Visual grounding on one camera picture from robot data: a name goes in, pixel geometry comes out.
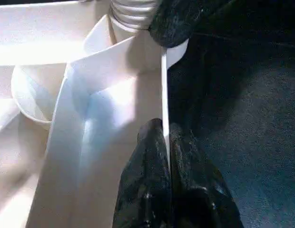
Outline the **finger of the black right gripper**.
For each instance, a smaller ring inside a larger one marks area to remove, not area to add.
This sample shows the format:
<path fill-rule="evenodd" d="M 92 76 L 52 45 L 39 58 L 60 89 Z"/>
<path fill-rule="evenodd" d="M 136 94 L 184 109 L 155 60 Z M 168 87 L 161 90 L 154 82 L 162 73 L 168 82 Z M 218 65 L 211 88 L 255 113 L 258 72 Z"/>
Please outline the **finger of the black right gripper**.
<path fill-rule="evenodd" d="M 148 27 L 149 34 L 162 47 L 176 47 L 191 36 L 201 20 L 231 3 L 231 0 L 163 0 Z"/>

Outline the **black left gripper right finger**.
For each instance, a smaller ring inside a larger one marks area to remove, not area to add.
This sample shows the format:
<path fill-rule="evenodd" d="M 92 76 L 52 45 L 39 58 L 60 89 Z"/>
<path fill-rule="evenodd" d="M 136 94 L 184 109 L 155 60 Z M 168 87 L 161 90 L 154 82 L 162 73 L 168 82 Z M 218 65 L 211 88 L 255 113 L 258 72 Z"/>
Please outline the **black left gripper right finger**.
<path fill-rule="evenodd" d="M 238 207 L 193 133 L 170 125 L 172 202 L 176 228 L 241 228 Z"/>

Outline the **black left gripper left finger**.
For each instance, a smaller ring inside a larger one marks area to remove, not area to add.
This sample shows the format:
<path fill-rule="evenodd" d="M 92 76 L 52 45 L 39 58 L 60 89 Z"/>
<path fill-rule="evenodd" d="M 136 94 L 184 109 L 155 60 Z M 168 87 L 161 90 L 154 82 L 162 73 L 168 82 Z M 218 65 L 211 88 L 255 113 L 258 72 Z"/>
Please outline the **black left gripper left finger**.
<path fill-rule="evenodd" d="M 141 126 L 137 145 L 121 174 L 112 226 L 168 228 L 171 177 L 162 120 Z"/>

